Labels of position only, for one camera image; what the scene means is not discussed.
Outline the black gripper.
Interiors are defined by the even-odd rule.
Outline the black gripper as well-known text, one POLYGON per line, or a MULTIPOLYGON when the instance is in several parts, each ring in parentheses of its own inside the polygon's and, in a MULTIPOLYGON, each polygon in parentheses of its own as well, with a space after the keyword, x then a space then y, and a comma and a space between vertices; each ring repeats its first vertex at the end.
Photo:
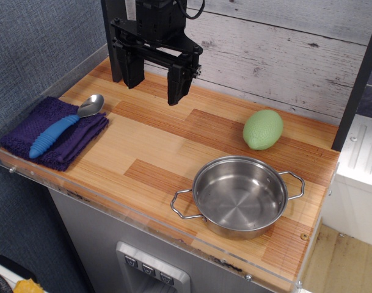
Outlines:
POLYGON ((168 68, 168 104, 174 106, 189 93, 192 78, 200 74, 203 49, 185 34, 186 21, 198 18, 203 7, 191 16, 187 1, 136 1, 136 19, 111 21, 115 29, 113 47, 129 89, 145 78, 144 62, 168 68))

